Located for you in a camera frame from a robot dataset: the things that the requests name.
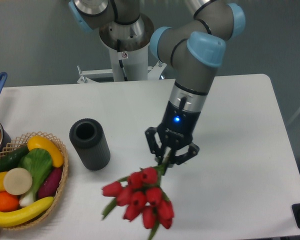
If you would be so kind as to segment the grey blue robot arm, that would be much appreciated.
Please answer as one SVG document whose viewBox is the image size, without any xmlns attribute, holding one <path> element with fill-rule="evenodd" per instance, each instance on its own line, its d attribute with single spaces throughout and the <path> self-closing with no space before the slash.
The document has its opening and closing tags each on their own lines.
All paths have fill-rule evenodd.
<svg viewBox="0 0 300 240">
<path fill-rule="evenodd" d="M 223 62 L 226 41 L 240 35 L 246 18 L 240 6 L 220 0 L 189 0 L 191 22 L 154 28 L 138 0 L 71 0 L 75 21 L 86 32 L 99 31 L 108 48 L 116 82 L 147 80 L 148 54 L 177 75 L 161 123 L 145 135 L 159 165 L 181 165 L 199 147 L 193 131 Z"/>
</svg>

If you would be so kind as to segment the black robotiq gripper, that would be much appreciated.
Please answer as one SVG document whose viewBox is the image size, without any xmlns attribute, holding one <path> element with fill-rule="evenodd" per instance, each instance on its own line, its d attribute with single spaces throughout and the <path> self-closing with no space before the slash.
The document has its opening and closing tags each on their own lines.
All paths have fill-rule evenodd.
<svg viewBox="0 0 300 240">
<path fill-rule="evenodd" d="M 181 165 L 198 155 L 200 148 L 193 143 L 193 131 L 200 116 L 200 112 L 181 109 L 168 102 L 162 122 L 157 127 L 149 127 L 145 131 L 150 152 L 158 160 L 163 160 L 166 149 L 171 148 L 168 157 L 168 167 Z M 159 135 L 159 146 L 155 135 Z M 188 146 L 186 153 L 176 155 L 177 151 Z"/>
</svg>

